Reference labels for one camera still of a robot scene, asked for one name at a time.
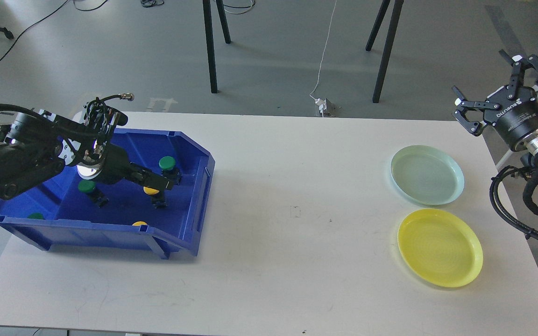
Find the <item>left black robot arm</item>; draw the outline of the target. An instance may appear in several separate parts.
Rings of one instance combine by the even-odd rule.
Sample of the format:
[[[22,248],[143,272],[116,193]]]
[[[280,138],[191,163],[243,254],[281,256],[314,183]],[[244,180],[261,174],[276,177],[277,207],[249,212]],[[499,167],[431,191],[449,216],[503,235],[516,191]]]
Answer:
[[[132,93],[96,97],[85,105],[79,121],[41,109],[0,104],[0,112],[16,112],[11,124],[0,125],[0,198],[15,198],[62,173],[78,167],[92,186],[127,180],[159,191],[181,181],[175,161],[160,160],[161,174],[131,162],[127,152],[111,140],[128,117],[107,105],[115,98],[132,101]]]

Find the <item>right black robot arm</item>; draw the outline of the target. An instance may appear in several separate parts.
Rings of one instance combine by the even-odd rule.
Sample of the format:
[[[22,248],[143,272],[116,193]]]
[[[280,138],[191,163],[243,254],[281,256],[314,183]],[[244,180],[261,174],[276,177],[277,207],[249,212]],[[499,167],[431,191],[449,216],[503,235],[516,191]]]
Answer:
[[[495,212],[526,239],[538,241],[538,230],[513,215],[504,207],[499,187],[508,176],[520,176],[526,182],[522,200],[531,213],[538,216],[538,56],[499,54],[510,64],[510,80],[489,94],[483,101],[467,99],[457,87],[454,117],[472,136],[480,136],[492,127],[511,152],[523,152],[522,166],[505,166],[491,179],[489,199]]]

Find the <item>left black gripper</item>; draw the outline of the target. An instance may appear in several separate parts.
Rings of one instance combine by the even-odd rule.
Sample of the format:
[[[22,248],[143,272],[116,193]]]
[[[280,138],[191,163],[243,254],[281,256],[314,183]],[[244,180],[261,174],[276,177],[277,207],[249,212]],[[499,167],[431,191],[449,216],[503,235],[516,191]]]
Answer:
[[[103,184],[117,183],[129,174],[129,181],[160,191],[173,189],[182,179],[182,173],[177,167],[156,174],[149,168],[130,163],[128,153],[112,143],[107,145],[102,162],[91,166],[79,164],[77,173],[82,179]]]

